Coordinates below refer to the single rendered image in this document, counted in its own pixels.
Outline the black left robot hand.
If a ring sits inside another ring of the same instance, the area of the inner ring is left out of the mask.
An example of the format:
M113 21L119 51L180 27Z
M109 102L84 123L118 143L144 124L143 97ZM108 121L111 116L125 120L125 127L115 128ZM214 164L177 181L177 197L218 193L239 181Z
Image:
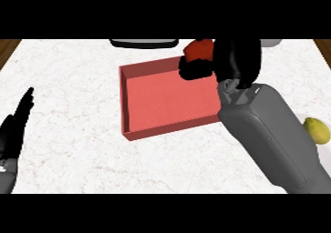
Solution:
M22 95L15 113L7 115L0 125L0 165L9 158L18 159L22 150L24 128L34 106L34 88L29 87Z

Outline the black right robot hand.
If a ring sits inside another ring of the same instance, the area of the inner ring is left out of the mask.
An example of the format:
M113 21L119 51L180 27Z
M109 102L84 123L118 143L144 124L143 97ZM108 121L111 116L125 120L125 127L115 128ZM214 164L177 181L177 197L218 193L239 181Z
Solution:
M178 75L184 80L193 80L215 75L217 82L237 79L237 89L251 87L255 81L262 61L261 40L217 39L209 50L211 59L195 57L187 61L184 56L178 61Z

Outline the red cardboard box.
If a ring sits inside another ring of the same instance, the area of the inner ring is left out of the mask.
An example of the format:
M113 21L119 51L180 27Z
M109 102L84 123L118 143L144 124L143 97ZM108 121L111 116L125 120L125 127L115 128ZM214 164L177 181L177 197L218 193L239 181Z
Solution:
M121 134L128 141L218 122L215 76L184 80L178 59L119 66Z

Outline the black and grey appliance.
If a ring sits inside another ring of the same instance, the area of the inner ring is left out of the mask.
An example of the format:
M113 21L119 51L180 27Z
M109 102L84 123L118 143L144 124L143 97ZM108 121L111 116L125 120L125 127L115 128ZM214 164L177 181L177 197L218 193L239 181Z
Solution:
M111 39L111 44L115 47L158 49L171 48L178 44L177 39Z

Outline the yellow lemon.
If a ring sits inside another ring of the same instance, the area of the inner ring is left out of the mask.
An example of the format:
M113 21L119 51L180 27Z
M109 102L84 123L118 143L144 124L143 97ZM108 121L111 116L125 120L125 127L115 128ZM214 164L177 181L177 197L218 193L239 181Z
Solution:
M326 124L317 118L307 117L302 126L314 143L326 144L331 140L331 130Z

